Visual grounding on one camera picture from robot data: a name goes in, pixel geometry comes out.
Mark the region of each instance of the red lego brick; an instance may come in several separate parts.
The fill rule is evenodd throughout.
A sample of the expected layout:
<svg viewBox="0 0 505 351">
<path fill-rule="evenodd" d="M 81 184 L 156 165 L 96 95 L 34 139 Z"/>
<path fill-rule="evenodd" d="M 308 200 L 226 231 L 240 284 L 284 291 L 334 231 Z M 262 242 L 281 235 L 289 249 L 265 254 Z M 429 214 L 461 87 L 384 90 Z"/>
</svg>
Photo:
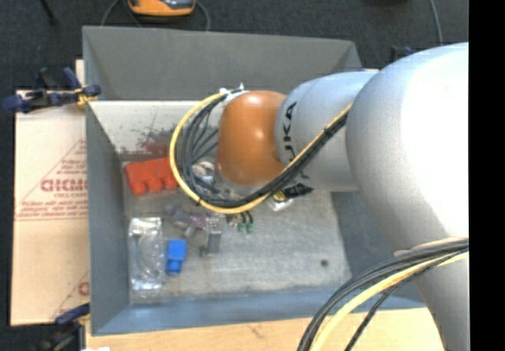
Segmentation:
<svg viewBox="0 0 505 351">
<path fill-rule="evenodd" d="M 163 158 L 132 162 L 125 166 L 126 180 L 133 195 L 142 196 L 147 191 L 160 192 L 162 189 L 176 189 L 170 159 Z"/>
</svg>

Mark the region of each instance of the gray metal box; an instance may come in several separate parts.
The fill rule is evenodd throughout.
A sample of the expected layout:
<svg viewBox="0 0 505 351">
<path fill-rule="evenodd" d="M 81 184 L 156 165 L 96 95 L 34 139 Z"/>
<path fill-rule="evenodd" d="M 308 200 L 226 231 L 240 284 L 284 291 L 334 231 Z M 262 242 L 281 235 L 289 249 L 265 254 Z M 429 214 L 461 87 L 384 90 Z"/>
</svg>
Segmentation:
<svg viewBox="0 0 505 351">
<path fill-rule="evenodd" d="M 83 37 L 85 83 L 103 88 L 87 109 L 93 334 L 311 316 L 352 273 L 389 255 L 357 194 L 316 192 L 279 213 L 259 206 L 253 234 L 226 226 L 219 254 L 190 248 L 157 302 L 133 300 L 128 220 L 158 215 L 170 196 L 129 196 L 124 162 L 153 157 L 146 142 L 168 145 L 165 132 L 193 100 L 221 87 L 287 93 L 360 62 L 338 39 L 114 27 L 84 27 Z"/>
</svg>

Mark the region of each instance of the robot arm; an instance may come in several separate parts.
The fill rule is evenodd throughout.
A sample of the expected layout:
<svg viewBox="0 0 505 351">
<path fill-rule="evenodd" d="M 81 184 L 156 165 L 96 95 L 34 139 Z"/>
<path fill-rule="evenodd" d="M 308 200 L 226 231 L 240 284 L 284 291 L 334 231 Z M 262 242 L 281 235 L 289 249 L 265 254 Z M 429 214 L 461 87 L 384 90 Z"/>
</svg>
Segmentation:
<svg viewBox="0 0 505 351">
<path fill-rule="evenodd" d="M 345 125 L 291 184 L 359 191 L 394 251 L 468 237 L 468 55 L 468 43 L 454 44 L 379 72 L 311 80 L 286 97 L 242 92 L 223 111 L 214 186 L 254 197 L 341 113 Z M 259 193 L 255 204 L 274 192 Z M 428 272 L 417 287 L 444 346 L 469 349 L 468 260 Z"/>
</svg>

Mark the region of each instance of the blue block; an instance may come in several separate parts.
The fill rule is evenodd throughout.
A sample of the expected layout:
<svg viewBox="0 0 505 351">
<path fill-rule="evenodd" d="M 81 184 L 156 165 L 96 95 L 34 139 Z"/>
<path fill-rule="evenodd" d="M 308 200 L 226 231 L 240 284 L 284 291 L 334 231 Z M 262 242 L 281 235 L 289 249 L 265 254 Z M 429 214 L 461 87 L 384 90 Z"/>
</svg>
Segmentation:
<svg viewBox="0 0 505 351">
<path fill-rule="evenodd" d="M 167 274 L 179 274 L 182 269 L 182 262 L 186 258 L 187 243 L 182 239 L 170 239 L 166 245 L 166 266 Z"/>
</svg>

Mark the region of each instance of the kuka logo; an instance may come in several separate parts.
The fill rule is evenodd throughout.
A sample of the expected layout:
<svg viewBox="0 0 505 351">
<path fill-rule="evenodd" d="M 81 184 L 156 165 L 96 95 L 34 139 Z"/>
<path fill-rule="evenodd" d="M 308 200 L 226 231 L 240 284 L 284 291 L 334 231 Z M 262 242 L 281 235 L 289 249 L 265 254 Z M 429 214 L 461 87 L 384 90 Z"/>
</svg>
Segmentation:
<svg viewBox="0 0 505 351">
<path fill-rule="evenodd" d="M 291 117 L 292 117 L 291 114 L 293 113 L 293 108 L 296 105 L 297 102 L 294 102 L 289 107 L 287 107 L 284 117 L 286 117 L 288 122 L 282 125 L 282 129 L 284 131 L 284 149 L 290 153 L 290 162 L 295 157 L 294 149 L 293 146 L 291 145 L 290 130 L 291 130 Z"/>
<path fill-rule="evenodd" d="M 44 192 L 60 191 L 86 191 L 88 190 L 88 180 L 80 179 L 46 179 L 40 182 L 40 189 Z"/>
</svg>

